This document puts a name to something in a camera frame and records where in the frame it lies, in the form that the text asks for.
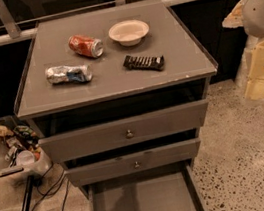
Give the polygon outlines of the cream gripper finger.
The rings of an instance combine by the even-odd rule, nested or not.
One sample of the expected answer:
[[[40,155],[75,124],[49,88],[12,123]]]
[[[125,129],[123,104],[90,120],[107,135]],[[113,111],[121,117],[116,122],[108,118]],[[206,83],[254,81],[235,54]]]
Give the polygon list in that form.
[[[249,80],[246,86],[245,97],[250,100],[264,99],[264,80]]]

